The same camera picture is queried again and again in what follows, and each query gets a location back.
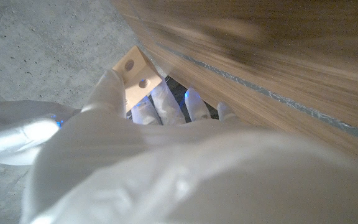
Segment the white glove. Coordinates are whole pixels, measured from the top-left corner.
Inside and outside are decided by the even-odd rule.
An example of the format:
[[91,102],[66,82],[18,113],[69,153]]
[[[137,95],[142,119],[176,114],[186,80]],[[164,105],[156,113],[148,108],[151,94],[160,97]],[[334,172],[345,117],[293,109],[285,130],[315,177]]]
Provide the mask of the white glove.
[[134,121],[181,125],[135,124],[108,71],[37,157],[21,223],[358,223],[357,159],[244,126],[223,104],[223,122],[208,119],[192,89],[195,122],[183,124],[165,90],[152,93],[155,111],[146,100],[134,108]]

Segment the gloved hand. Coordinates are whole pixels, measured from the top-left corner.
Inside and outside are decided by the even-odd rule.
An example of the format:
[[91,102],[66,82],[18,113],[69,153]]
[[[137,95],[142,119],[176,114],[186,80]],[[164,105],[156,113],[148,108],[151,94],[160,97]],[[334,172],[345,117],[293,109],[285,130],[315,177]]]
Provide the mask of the gloved hand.
[[192,89],[187,124],[164,83],[152,97],[133,123],[122,78],[103,75],[38,155],[21,223],[358,223],[357,159],[244,126],[222,103],[209,119]]
[[[146,96],[131,109],[134,123],[151,125],[180,125],[186,123],[175,97],[164,81],[152,90],[151,97],[154,106]],[[185,93],[185,103],[191,121],[211,119],[206,105],[194,89],[189,88]],[[222,102],[218,104],[218,114],[220,121],[226,121],[231,118],[235,122],[241,123],[232,109]]]

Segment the wood grain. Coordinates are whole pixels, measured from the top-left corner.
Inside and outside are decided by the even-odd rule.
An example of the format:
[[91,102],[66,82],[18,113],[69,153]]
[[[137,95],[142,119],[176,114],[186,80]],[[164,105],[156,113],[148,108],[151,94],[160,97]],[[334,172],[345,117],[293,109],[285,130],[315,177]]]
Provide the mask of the wood grain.
[[196,88],[210,105],[225,101],[246,124],[302,134],[358,157],[357,137],[167,52],[155,44],[126,1],[113,3],[164,72],[185,87]]
[[358,127],[358,1],[132,3],[158,43]]

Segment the gray concrete surface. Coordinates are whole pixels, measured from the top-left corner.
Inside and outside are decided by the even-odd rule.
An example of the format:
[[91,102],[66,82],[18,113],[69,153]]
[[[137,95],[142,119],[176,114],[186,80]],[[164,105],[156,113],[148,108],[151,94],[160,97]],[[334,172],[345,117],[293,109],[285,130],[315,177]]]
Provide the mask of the gray concrete surface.
[[[109,0],[0,0],[0,95],[80,108],[139,44]],[[18,223],[28,170],[0,165],[0,223]]]

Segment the small wooden block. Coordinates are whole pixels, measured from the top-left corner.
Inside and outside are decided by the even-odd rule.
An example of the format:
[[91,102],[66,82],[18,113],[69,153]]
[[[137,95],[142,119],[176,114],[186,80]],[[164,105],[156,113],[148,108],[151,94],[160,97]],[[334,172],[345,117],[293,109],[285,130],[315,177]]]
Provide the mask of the small wooden block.
[[153,63],[137,46],[112,69],[124,79],[127,112],[162,81]]

